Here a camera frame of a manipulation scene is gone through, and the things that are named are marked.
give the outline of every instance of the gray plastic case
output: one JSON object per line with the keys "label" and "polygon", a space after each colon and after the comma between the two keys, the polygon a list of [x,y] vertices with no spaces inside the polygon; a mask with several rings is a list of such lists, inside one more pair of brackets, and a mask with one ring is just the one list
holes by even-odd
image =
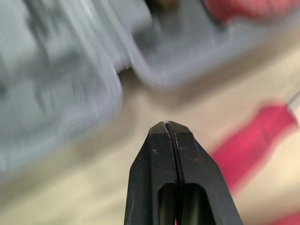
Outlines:
{"label": "gray plastic case", "polygon": [[0,0],[0,172],[104,125],[121,105],[122,45],[89,2],[25,1]]}
{"label": "gray plastic case", "polygon": [[297,11],[269,23],[237,19],[221,27],[201,0],[181,0],[177,11],[152,16],[144,0],[101,2],[137,75],[161,90],[179,88],[233,61],[300,20]]}
{"label": "gray plastic case", "polygon": [[117,72],[173,90],[299,21],[214,23],[201,0],[151,14],[144,0],[0,0],[0,171],[117,115]]}

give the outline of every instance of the red screwdriver handle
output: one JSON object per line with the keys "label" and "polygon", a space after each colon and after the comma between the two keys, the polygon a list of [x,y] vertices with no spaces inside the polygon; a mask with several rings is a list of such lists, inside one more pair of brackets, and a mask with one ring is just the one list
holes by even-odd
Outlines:
{"label": "red screwdriver handle", "polygon": [[299,225],[300,224],[300,212],[280,219],[269,225]]}
{"label": "red screwdriver handle", "polygon": [[213,153],[230,191],[269,155],[274,142],[297,120],[285,104],[262,108],[255,118]]}
{"label": "red screwdriver handle", "polygon": [[283,16],[300,5],[300,0],[204,0],[211,16],[220,23],[234,17],[269,20]]}

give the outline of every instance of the screwdriver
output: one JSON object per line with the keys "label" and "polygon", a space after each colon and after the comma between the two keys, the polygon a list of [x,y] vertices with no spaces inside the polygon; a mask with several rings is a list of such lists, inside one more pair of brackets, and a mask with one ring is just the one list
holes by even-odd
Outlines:
{"label": "screwdriver", "polygon": [[300,5],[299,0],[204,0],[210,16],[219,23],[235,17],[265,21],[286,15]]}
{"label": "screwdriver", "polygon": [[300,212],[284,217],[269,225],[299,225],[300,224]]}
{"label": "screwdriver", "polygon": [[277,140],[298,127],[293,110],[300,91],[287,103],[276,102],[262,107],[256,116],[212,154],[229,190],[236,186],[273,150]]}

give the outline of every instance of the blurry background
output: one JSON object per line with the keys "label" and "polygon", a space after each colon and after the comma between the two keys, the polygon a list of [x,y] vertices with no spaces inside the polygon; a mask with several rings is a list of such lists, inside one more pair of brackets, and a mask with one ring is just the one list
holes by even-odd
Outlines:
{"label": "blurry background", "polygon": [[[123,105],[105,128],[16,172],[0,183],[0,224],[120,225],[130,166],[148,130],[173,120],[189,127],[208,151],[249,120],[269,99],[300,89],[300,29],[174,92],[144,86],[133,70],[119,74]],[[300,118],[300,109],[296,112]],[[284,139],[234,201],[245,225],[300,210],[300,132]]]}

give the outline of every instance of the plastic compartment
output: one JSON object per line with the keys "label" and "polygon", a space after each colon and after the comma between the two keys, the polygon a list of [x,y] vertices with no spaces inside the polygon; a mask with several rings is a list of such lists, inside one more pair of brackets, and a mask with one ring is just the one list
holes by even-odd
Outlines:
{"label": "plastic compartment", "polygon": [[[102,2],[134,70],[148,85],[164,90],[178,88],[233,61],[300,19],[298,11],[261,25],[240,19],[220,27],[208,16],[201,0],[181,0],[176,12],[153,15],[144,0]],[[144,24],[136,25],[132,20],[137,14]]]}
{"label": "plastic compartment", "polygon": [[81,0],[0,0],[0,172],[117,115],[122,51],[107,56],[87,7]]}

